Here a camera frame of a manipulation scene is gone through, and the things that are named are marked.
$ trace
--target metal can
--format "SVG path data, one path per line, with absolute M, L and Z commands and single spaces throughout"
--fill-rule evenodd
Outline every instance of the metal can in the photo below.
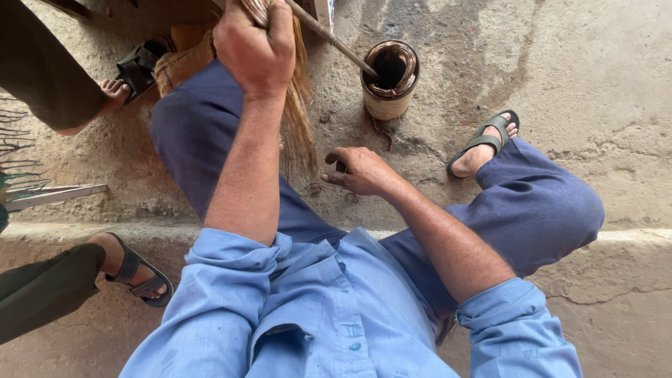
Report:
M 410 86 L 408 86 L 408 84 L 406 85 L 407 89 L 404 90 L 403 93 L 400 93 L 396 96 L 396 94 L 391 91 L 391 94 L 388 94 L 387 96 L 379 96 L 371 90 L 369 87 L 371 84 L 370 79 L 365 77 L 364 72 L 360 70 L 360 81 L 362 83 L 362 91 L 364 92 L 364 106 L 371 116 L 373 116 L 375 119 L 383 121 L 393 120 L 406 111 L 406 108 L 411 101 L 411 97 L 413 96 L 413 92 L 415 91 L 415 86 L 418 82 L 418 79 L 420 78 L 420 60 L 417 57 L 417 53 L 410 44 L 407 44 L 402 40 L 388 40 L 378 43 L 372 47 L 371 50 L 369 50 L 364 61 L 371 65 L 373 69 L 375 69 L 376 72 L 381 75 L 381 77 L 385 76 L 385 72 L 379 72 L 378 69 L 374 66 L 375 62 L 371 59 L 371 56 L 374 51 L 377 49 L 379 50 L 380 46 L 384 44 L 390 44 L 391 42 L 396 42 L 397 46 L 399 44 L 405 45 L 408 49 L 410 49 L 413 57 L 415 58 L 415 70 L 413 70 L 412 77 L 413 82 L 410 84 Z

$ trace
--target navy blue trousers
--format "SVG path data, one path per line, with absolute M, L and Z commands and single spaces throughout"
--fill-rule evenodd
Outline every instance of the navy blue trousers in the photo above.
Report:
M 243 93 L 222 63 L 175 88 L 155 106 L 151 134 L 161 159 L 203 219 L 238 128 Z M 280 175 L 278 231 L 296 242 L 336 244 L 346 232 L 320 218 Z M 470 204 L 446 207 L 499 252 L 520 277 L 595 240 L 604 221 L 598 195 L 520 138 L 476 174 Z M 457 306 L 410 229 L 380 243 L 399 261 L 438 319 Z

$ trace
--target green sandal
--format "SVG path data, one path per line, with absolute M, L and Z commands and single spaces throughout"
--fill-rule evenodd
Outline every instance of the green sandal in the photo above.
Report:
M 168 277 L 163 274 L 159 269 L 155 268 L 152 264 L 149 264 L 138 252 L 130 249 L 117 235 L 108 232 L 110 235 L 114 236 L 122 248 L 124 248 L 124 261 L 122 263 L 121 269 L 119 269 L 119 274 L 117 277 L 110 276 L 109 274 L 105 275 L 105 279 L 108 282 L 116 283 L 124 289 L 128 289 L 131 294 L 135 295 L 142 299 L 146 304 L 152 307 L 165 307 L 168 302 L 170 302 L 173 297 L 173 284 L 170 282 Z M 138 270 L 140 264 L 150 268 L 156 275 L 145 283 L 138 285 L 137 287 L 131 287 L 128 283 L 135 276 L 135 272 Z M 156 298 L 146 298 L 143 295 L 157 290 L 159 287 L 166 285 L 166 292 L 161 294 L 161 296 Z
M 511 115 L 511 120 L 507 121 L 506 118 L 502 117 L 502 114 L 504 113 L 509 113 Z M 509 133 L 507 133 L 506 128 L 512 122 L 515 122 L 515 129 L 517 132 L 520 129 L 520 119 L 518 119 L 518 115 L 513 110 L 503 110 L 497 113 L 494 117 L 490 118 L 488 122 L 484 123 L 483 126 L 481 126 L 480 129 L 476 131 L 476 134 L 474 134 L 474 138 L 471 140 L 471 142 L 467 143 L 467 145 L 464 146 L 464 148 L 452 158 L 450 163 L 448 163 L 446 171 L 448 172 L 450 177 L 455 178 L 457 180 L 462 180 L 466 178 L 455 176 L 455 174 L 453 174 L 451 167 L 453 166 L 453 163 L 455 163 L 459 158 L 461 158 L 472 147 L 476 147 L 477 145 L 491 145 L 495 149 L 495 155 L 498 154 L 499 151 L 502 149 L 502 146 L 504 146 L 506 142 L 508 142 L 509 139 L 511 139 L 509 138 Z M 502 137 L 501 142 L 499 141 L 499 139 L 493 137 L 492 135 L 483 135 L 483 131 L 488 126 L 494 126 L 495 128 L 497 128 L 497 131 L 499 131 L 499 134 Z

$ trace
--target hand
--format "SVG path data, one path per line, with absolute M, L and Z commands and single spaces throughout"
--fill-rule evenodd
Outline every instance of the hand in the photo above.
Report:
M 270 29 L 255 27 L 240 0 L 226 0 L 226 12 L 214 29 L 217 57 L 248 100 L 284 98 L 294 74 L 292 10 L 284 0 L 268 9 Z
M 366 147 L 336 147 L 325 158 L 325 163 L 334 164 L 340 160 L 346 171 L 327 172 L 321 176 L 323 181 L 343 186 L 360 196 L 381 196 L 391 188 L 404 182 L 377 153 Z

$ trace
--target cylindrical container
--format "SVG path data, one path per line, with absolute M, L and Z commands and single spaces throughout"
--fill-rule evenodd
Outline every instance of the cylindrical container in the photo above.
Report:
M 411 101 L 411 97 L 413 96 L 413 92 L 415 91 L 415 85 L 420 78 L 420 60 L 418 59 L 415 49 L 410 44 L 407 44 L 402 40 L 394 41 L 405 44 L 411 49 L 411 51 L 413 51 L 413 54 L 415 55 L 416 64 L 415 71 L 413 72 L 415 74 L 415 80 L 413 81 L 412 86 L 404 94 L 400 96 L 394 96 L 392 98 L 384 98 L 376 95 L 375 93 L 371 92 L 371 89 L 364 81 L 364 73 L 362 70 L 360 70 L 360 81 L 362 82 L 362 91 L 364 92 L 364 106 L 371 116 L 377 120 L 382 121 L 393 120 L 406 111 L 406 107 L 408 107 L 409 102 Z M 374 48 L 386 42 L 388 41 L 381 42 L 372 47 L 371 50 L 369 50 L 369 52 L 366 54 L 364 61 L 367 61 Z

